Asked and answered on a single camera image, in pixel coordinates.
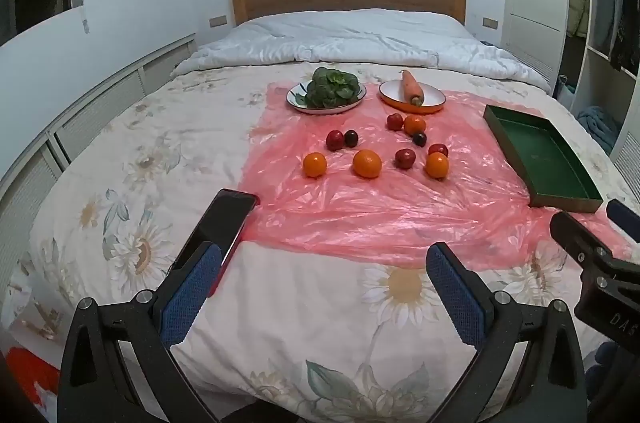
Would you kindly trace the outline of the blue folded blanket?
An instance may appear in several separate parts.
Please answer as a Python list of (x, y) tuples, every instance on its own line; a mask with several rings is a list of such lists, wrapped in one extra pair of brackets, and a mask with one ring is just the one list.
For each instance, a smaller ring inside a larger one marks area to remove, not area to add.
[(622, 124), (599, 106), (590, 106), (580, 111), (577, 121), (606, 154), (612, 154)]

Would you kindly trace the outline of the right wall socket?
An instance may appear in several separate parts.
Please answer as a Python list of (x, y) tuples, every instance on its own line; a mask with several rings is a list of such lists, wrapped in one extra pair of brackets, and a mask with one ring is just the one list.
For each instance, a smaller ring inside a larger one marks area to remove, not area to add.
[(485, 28), (497, 30), (498, 29), (498, 25), (499, 25), (499, 23), (495, 19), (491, 19), (491, 18), (487, 18), (487, 17), (483, 18), (483, 26)]

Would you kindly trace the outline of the white radiator cover cabinet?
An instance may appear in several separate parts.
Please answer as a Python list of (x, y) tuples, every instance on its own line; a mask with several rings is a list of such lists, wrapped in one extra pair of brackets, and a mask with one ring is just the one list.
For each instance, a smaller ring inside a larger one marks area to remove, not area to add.
[(1, 287), (28, 251), (40, 204), (108, 122), (170, 80), (195, 50), (193, 33), (148, 53), (91, 88), (58, 114), (1, 180)]

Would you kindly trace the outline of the black smartphone red case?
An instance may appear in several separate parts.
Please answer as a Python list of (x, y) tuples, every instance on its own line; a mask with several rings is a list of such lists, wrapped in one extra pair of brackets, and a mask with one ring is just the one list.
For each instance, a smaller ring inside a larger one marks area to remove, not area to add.
[(240, 240), (250, 213), (258, 204), (258, 197), (248, 192), (220, 189), (186, 239), (174, 268), (181, 267), (202, 243), (216, 245), (221, 254), (221, 265), (226, 264)]

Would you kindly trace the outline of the white duvet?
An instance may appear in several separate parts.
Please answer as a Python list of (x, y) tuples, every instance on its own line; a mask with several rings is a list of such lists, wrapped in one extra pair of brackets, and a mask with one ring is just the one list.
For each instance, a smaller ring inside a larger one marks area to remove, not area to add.
[(431, 12), (371, 8), (298, 12), (248, 20), (201, 46), (171, 72), (287, 62), (370, 62), (456, 71), (499, 81), (550, 84), (506, 50), (487, 45), (457, 19)]

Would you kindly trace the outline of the left wall socket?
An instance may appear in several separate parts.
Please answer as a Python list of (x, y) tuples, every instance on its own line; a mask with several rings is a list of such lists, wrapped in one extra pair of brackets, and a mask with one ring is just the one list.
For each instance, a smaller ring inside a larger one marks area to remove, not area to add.
[(228, 24), (226, 15), (212, 17), (212, 18), (209, 18), (208, 20), (208, 25), (211, 28), (225, 26), (226, 24)]

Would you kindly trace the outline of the red fruit pair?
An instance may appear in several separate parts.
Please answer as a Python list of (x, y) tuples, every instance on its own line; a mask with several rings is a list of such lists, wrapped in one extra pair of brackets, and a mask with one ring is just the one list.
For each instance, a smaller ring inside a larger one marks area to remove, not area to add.
[(338, 151), (342, 150), (345, 146), (345, 137), (341, 131), (330, 131), (328, 135), (326, 135), (326, 149), (329, 151)]

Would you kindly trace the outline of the large orange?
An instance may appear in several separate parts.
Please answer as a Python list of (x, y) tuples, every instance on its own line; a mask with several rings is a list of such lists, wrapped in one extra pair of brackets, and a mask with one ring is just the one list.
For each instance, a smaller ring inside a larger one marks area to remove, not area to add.
[(380, 156), (368, 149), (359, 150), (352, 158), (354, 173), (362, 178), (367, 178), (367, 180), (378, 178), (382, 171), (382, 165)]

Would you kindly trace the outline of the orange rimmed white plate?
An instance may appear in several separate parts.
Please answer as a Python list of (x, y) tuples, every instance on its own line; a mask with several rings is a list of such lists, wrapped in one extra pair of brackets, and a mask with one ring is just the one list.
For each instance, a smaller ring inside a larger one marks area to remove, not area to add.
[(431, 114), (442, 110), (446, 104), (445, 94), (425, 83), (421, 83), (420, 86), (424, 95), (423, 104), (420, 106), (415, 106), (405, 101), (404, 84), (402, 84), (401, 80), (382, 83), (378, 87), (378, 97), (386, 105), (405, 113)]

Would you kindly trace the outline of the hanging clothes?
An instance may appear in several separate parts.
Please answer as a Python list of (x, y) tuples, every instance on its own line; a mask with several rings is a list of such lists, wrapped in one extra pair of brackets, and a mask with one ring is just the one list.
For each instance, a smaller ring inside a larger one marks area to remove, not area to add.
[[(590, 0), (569, 0), (566, 35), (586, 38)], [(639, 0), (597, 0), (591, 45), (605, 54), (614, 69), (639, 68)]]

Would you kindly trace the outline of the wall socket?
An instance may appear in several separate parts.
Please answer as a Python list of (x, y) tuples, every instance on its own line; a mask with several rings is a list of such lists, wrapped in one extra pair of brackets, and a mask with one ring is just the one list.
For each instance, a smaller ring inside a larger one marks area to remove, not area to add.
[(208, 20), (208, 25), (211, 28), (225, 26), (226, 24), (228, 24), (226, 15), (212, 17), (212, 18), (209, 18)]
[(491, 19), (491, 18), (487, 18), (487, 17), (483, 18), (483, 26), (485, 28), (497, 30), (498, 29), (498, 25), (499, 25), (499, 23), (495, 19)]

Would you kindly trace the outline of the small orange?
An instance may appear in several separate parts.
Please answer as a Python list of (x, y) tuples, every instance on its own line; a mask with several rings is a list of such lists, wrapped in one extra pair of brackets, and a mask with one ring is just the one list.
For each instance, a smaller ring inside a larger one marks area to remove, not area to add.
[(442, 152), (427, 154), (424, 164), (425, 173), (434, 180), (443, 180), (449, 172), (449, 159)]
[(306, 177), (318, 178), (326, 174), (328, 162), (321, 152), (311, 152), (303, 158), (303, 172)]
[(404, 120), (404, 132), (412, 137), (419, 133), (424, 133), (426, 130), (426, 121), (424, 117), (417, 116), (416, 114), (408, 114)]

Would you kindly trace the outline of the pink plastic sheet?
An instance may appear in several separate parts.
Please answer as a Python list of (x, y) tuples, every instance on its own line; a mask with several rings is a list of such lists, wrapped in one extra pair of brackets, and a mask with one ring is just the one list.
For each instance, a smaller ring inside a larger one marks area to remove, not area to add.
[[(265, 247), (339, 256), (355, 261), (418, 266), (427, 248), (445, 242), (476, 269), (521, 266), (560, 256), (551, 239), (552, 211), (534, 208), (484, 120), (486, 99), (451, 92), (426, 120), (430, 143), (449, 151), (442, 180), (424, 170), (416, 150), (410, 169), (394, 157), (409, 138), (386, 126), (390, 108), (375, 95), (337, 116), (306, 116), (288, 105), (288, 87), (272, 84), (266, 108), (250, 132), (240, 187), (258, 197), (244, 237)], [(381, 159), (378, 177), (352, 169), (354, 151), (326, 154), (326, 172), (306, 176), (304, 157), (326, 148), (326, 135), (351, 128), (359, 148)]]

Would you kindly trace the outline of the white patterned plate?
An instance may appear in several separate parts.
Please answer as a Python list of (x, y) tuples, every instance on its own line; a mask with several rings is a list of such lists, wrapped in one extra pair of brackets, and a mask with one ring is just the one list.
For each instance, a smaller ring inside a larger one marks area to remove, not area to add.
[(367, 96), (367, 88), (362, 84), (359, 85), (359, 91), (356, 99), (350, 104), (341, 105), (333, 108), (312, 108), (306, 104), (307, 87), (303, 83), (298, 83), (288, 90), (285, 95), (286, 102), (295, 110), (301, 113), (310, 114), (311, 116), (327, 116), (328, 114), (338, 114), (354, 109), (360, 105), (364, 97)]

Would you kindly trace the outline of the green rectangular tray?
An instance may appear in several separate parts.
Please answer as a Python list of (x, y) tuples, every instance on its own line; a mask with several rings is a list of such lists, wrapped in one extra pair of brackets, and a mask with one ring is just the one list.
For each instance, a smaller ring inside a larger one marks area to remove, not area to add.
[(515, 173), (523, 180), (532, 208), (592, 214), (600, 192), (577, 154), (547, 119), (494, 105), (484, 119)]

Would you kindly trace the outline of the orange carrot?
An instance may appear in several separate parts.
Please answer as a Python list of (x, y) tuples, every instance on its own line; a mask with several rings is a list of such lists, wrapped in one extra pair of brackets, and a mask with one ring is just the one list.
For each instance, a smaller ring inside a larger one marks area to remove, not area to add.
[(401, 71), (401, 89), (407, 104), (420, 107), (424, 102), (424, 93), (421, 84), (409, 70)]

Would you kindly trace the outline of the green leafy vegetable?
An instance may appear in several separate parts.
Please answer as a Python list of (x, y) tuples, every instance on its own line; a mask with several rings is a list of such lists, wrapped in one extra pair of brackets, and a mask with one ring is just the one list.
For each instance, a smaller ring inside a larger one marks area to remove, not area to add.
[(360, 92), (357, 76), (319, 67), (306, 87), (305, 105), (311, 109), (333, 109), (356, 102)]

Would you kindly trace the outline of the dark plum pair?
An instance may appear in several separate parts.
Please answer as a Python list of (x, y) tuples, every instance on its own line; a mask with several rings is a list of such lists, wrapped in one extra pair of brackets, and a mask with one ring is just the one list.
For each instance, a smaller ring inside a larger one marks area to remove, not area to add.
[(354, 130), (348, 130), (344, 133), (344, 146), (347, 148), (355, 148), (359, 142), (359, 135)]

